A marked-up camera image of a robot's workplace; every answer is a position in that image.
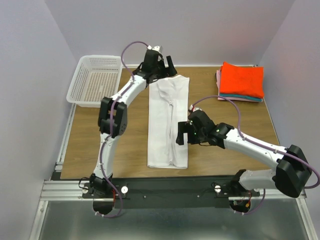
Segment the white t shirt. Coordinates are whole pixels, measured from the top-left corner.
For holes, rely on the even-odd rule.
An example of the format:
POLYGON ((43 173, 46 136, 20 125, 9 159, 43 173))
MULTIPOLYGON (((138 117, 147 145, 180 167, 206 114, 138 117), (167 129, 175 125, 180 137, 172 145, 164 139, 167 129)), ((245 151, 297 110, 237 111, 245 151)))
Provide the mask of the white t shirt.
POLYGON ((188 118, 190 79, 182 75, 149 85, 147 166, 187 169, 188 146, 178 145, 178 123, 188 118))

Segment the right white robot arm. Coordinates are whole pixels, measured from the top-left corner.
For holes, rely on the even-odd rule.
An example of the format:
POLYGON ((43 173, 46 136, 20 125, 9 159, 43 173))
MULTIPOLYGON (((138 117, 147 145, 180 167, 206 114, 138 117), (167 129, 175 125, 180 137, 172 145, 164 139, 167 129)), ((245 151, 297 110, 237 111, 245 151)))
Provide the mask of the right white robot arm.
POLYGON ((186 121, 177 124, 176 143, 208 144, 240 152, 268 166, 265 170, 239 170, 230 182, 230 191, 241 196, 254 189, 277 189, 297 198, 305 188, 312 170, 302 150, 273 145, 239 132, 232 125, 215 124, 201 109, 191 112, 186 121))

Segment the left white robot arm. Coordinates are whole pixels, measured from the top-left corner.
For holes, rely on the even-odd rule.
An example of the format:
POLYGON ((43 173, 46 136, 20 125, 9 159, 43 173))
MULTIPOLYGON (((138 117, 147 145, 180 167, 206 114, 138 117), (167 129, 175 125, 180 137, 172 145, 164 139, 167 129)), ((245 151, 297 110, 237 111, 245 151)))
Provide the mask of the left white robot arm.
POLYGON ((96 167, 89 177, 90 187, 101 198, 116 188, 111 178, 118 141, 128 126, 128 107, 150 84, 177 74, 171 57, 166 59, 168 66, 165 66, 162 46, 148 46, 143 62, 131 72, 124 87, 112 97, 101 100, 98 115, 100 150, 96 167))

